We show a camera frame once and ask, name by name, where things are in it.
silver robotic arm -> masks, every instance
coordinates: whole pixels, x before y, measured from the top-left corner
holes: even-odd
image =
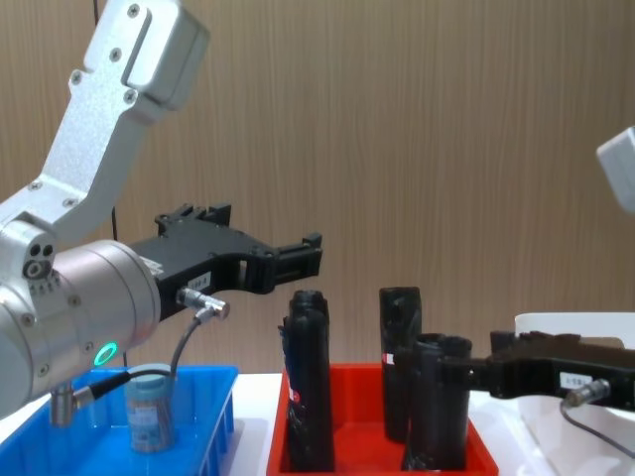
[[[76,243],[109,215],[148,126],[186,101],[208,32],[178,0],[110,0],[70,75],[41,174],[0,204],[0,417],[143,342],[159,323],[130,248]]]

label sticker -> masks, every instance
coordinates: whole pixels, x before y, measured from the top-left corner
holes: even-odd
[[[570,374],[568,372],[560,373],[560,386],[563,389],[575,390],[583,387],[586,384],[590,384],[593,378],[588,375]]]
[[[381,354],[381,361],[387,365],[395,365],[395,356],[393,354]]]
[[[141,407],[128,414],[130,424],[135,426],[154,426],[159,423],[157,409],[154,407]]]
[[[291,382],[289,380],[287,380],[287,383],[289,384],[289,400],[291,400],[295,404],[298,404],[300,402],[300,392],[296,392],[294,389],[291,388]]]
[[[198,278],[194,278],[191,281],[188,281],[188,288],[191,288],[195,291],[204,290],[205,288],[209,288],[211,286],[211,271],[208,271],[204,275],[200,275]]]
[[[161,263],[157,263],[156,261],[149,260],[148,258],[144,258],[143,256],[140,256],[140,258],[143,260],[144,264],[148,267],[148,269],[150,270],[150,274],[152,276],[159,276],[161,273],[163,273],[163,265]]]

bolt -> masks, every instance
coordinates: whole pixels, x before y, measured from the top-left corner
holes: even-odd
[[[110,60],[112,62],[118,62],[119,60],[121,60],[121,50],[119,50],[118,48],[113,48],[110,52]]]
[[[135,102],[135,99],[137,99],[137,91],[135,91],[134,89],[128,89],[126,92],[124,92],[123,100],[126,104],[132,104],[133,102]]]
[[[21,320],[22,320],[22,324],[25,327],[31,327],[34,322],[34,318],[32,314],[22,314]]]
[[[137,15],[139,15],[139,5],[133,3],[130,5],[130,8],[128,8],[128,16],[130,18],[135,18]]]
[[[68,298],[68,304],[72,307],[78,307],[81,304],[81,299],[79,296],[73,295]]]
[[[70,82],[72,82],[73,84],[80,84],[81,83],[81,71],[79,70],[75,70],[72,72],[72,74],[70,75]]]

blue container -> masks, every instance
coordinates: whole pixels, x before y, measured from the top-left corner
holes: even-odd
[[[121,370],[92,370],[73,387]],[[69,428],[49,425],[46,404],[0,446],[0,475],[218,476],[234,430],[237,375],[235,367],[180,367],[172,405],[176,441],[158,453],[131,449],[123,387],[76,412]]]

black cylindrical object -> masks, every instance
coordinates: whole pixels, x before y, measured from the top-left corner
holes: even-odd
[[[411,361],[410,432],[403,469],[465,469],[469,390],[441,382],[440,360],[468,358],[471,348],[471,341],[462,337],[417,337]]]
[[[317,291],[298,291],[280,327],[289,377],[287,444],[294,472],[333,471],[328,307]]]
[[[410,397],[406,357],[421,333],[422,325],[419,288],[379,290],[379,306],[384,430],[388,439],[404,442],[408,433]]]

